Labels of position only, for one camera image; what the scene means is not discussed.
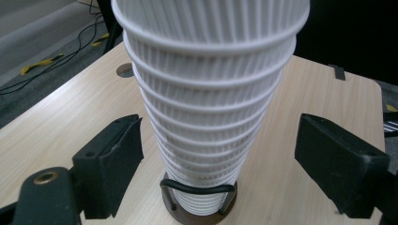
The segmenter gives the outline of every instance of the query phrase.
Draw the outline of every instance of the brown round base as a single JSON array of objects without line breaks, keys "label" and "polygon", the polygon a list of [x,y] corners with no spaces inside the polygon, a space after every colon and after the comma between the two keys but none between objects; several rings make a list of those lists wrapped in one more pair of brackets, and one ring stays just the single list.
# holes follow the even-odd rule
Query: brown round base
[{"label": "brown round base", "polygon": [[[167,173],[163,177],[164,179],[168,179]],[[208,216],[197,216],[192,213],[187,212],[181,205],[178,204],[178,201],[176,200],[174,192],[169,189],[170,195],[172,197],[173,202],[176,204],[176,210],[172,210],[171,207],[169,206],[167,202],[165,202],[165,197],[164,193],[162,193],[163,197],[163,202],[164,205],[166,206],[167,210],[169,213],[172,215],[172,217],[180,222],[181,224],[189,224],[189,225],[212,225],[212,224],[217,224],[221,222],[226,216],[228,216],[229,212],[231,212],[231,209],[234,207],[235,201],[237,200],[237,194],[235,195],[234,199],[231,201],[229,204],[227,210],[223,215],[219,214],[219,212],[216,212],[214,214],[208,215]]]}]

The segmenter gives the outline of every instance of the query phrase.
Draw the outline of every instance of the wooden table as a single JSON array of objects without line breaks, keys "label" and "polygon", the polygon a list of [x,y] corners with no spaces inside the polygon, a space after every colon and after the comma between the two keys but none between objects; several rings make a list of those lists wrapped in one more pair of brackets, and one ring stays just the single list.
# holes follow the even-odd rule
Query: wooden table
[{"label": "wooden table", "polygon": [[[119,45],[0,130],[0,207],[18,199],[20,186],[39,170],[72,166],[71,157],[110,122],[144,117],[145,158],[116,218],[84,224],[177,224],[167,212],[159,182],[164,166],[135,78],[116,69],[129,63]],[[237,202],[222,224],[378,224],[338,215],[335,205],[294,160],[301,113],[325,117],[384,150],[381,90],[368,79],[293,57],[268,108],[263,128],[237,180]]]}]

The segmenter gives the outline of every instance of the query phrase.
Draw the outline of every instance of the black mount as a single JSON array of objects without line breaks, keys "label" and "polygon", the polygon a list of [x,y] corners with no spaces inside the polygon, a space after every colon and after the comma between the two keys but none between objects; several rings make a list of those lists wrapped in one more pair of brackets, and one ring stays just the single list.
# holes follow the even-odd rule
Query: black mount
[{"label": "black mount", "polygon": [[29,176],[18,202],[0,209],[0,224],[81,224],[114,217],[144,158],[138,115],[112,122],[73,158],[73,167],[54,167]]},{"label": "black mount", "polygon": [[330,120],[303,114],[295,158],[307,174],[349,218],[398,224],[398,177],[388,172],[390,157]]},{"label": "black mount", "polygon": [[[217,224],[222,221],[231,211],[237,199],[237,183],[232,185],[220,185],[216,187],[199,188],[183,185],[175,180],[168,179],[167,174],[161,180],[161,194],[163,202],[172,215],[172,217],[182,224],[199,225],[199,224]],[[208,216],[196,216],[184,210],[178,202],[172,189],[179,190],[189,194],[209,195],[217,193],[228,193],[225,197],[222,207],[217,213]]]}]

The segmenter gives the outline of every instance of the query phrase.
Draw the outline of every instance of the screw hole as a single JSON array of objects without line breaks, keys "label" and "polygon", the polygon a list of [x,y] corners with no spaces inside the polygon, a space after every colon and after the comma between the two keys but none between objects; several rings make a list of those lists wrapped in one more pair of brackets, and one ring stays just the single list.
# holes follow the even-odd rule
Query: screw hole
[{"label": "screw hole", "polygon": [[93,153],[93,152],[87,152],[87,153],[85,154],[85,156],[88,157],[88,158],[93,157],[94,155],[96,155],[96,154]]},{"label": "screw hole", "polygon": [[33,183],[35,183],[35,185],[44,185],[44,184],[52,182],[53,180],[56,179],[56,177],[58,177],[58,172],[45,172],[45,173],[38,175],[33,180]]}]

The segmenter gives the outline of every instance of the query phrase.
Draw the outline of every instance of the dark background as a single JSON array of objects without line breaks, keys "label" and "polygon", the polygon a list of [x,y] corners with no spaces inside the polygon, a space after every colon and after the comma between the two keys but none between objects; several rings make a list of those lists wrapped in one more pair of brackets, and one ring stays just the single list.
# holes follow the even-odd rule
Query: dark background
[{"label": "dark background", "polygon": [[398,0],[311,0],[295,55],[398,85]]}]

